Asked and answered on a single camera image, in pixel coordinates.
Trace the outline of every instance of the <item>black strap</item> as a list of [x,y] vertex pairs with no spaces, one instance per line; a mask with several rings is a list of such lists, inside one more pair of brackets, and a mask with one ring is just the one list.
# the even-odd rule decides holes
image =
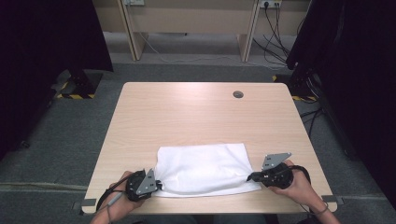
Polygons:
[[309,183],[311,183],[311,177],[309,176],[308,171],[307,171],[303,166],[292,165],[292,166],[289,166],[289,168],[290,168],[291,170],[300,170],[300,171],[303,171],[303,173],[304,173],[306,179],[309,181]]
[[105,190],[105,193],[100,197],[98,204],[96,205],[96,212],[99,210],[100,206],[102,205],[103,201],[108,197],[113,192],[125,192],[123,190],[114,190],[116,187],[118,187],[122,182],[127,180],[129,177],[131,177],[134,173],[131,173],[130,175],[125,176],[123,179],[121,179],[119,182],[114,184],[111,188],[108,188]]

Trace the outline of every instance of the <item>metal bracket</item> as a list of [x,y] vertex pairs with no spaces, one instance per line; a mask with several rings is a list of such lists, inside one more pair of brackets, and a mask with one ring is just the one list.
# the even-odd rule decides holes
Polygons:
[[145,178],[137,189],[136,194],[141,195],[145,193],[151,193],[156,190],[157,185],[155,182],[154,171],[152,169],[149,169],[148,173],[146,174]]
[[278,166],[282,161],[291,156],[291,152],[265,155],[262,170],[266,171]]

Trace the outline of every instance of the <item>wrist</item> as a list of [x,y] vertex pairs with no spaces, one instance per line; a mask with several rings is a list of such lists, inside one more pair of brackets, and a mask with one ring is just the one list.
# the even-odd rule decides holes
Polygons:
[[315,215],[323,214],[329,210],[328,205],[319,197],[317,197],[312,203],[308,204],[308,207]]
[[91,224],[108,224],[108,216],[105,210],[100,211],[97,213],[92,221]]

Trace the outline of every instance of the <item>human hand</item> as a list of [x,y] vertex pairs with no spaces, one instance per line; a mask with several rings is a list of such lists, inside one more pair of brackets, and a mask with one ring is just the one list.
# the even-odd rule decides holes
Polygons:
[[[132,172],[125,171],[120,180],[124,177],[131,175]],[[105,208],[108,203],[116,197],[120,191],[125,191],[126,180],[119,184],[116,188],[114,188],[115,192],[112,192],[108,197],[102,202],[102,206],[96,213],[95,217],[92,219],[91,223],[109,223],[112,221],[118,221],[123,217],[126,217],[129,213],[131,213],[134,209],[140,207],[144,200],[139,202],[131,202],[125,193],[122,193],[121,197],[114,202],[108,208]]]
[[[288,166],[294,165],[292,161],[284,161]],[[293,199],[296,203],[305,204],[308,206],[317,203],[318,200],[322,203],[322,200],[312,188],[309,181],[306,179],[304,173],[300,170],[292,170],[294,178],[291,185],[286,189],[280,189],[277,187],[269,187],[275,194],[285,195]]]

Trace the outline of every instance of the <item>hand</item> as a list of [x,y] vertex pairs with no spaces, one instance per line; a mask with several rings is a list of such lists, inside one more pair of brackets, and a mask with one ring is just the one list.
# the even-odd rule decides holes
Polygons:
[[[120,179],[123,179],[127,175],[130,175],[132,172],[125,171]],[[114,190],[125,191],[126,181],[122,182],[118,185]],[[96,216],[92,219],[91,223],[109,223],[112,221],[118,221],[123,217],[126,217],[129,213],[131,213],[134,209],[140,207],[144,200],[139,201],[137,203],[129,201],[128,197],[125,193],[110,207],[105,208],[107,204],[113,199],[119,192],[113,192],[102,202],[102,206],[96,213]]]
[[[293,162],[286,160],[284,161],[288,166],[294,165]],[[277,187],[269,187],[271,191],[273,191],[275,194],[281,194],[281,195],[286,195],[293,199],[296,203],[299,204],[305,204],[311,207],[313,205],[313,202],[320,201],[321,203],[322,200],[320,197],[317,195],[317,193],[314,191],[312,188],[311,184],[309,181],[306,179],[304,173],[299,170],[292,170],[294,179],[291,185],[286,188],[286,189],[280,189]]]
[[[288,166],[294,165],[291,161],[284,161]],[[300,170],[292,170],[294,179],[286,189],[269,187],[275,194],[286,195],[296,203],[305,204],[316,214],[317,219],[323,224],[339,224],[340,221],[327,208],[327,205],[317,195],[304,173]]]

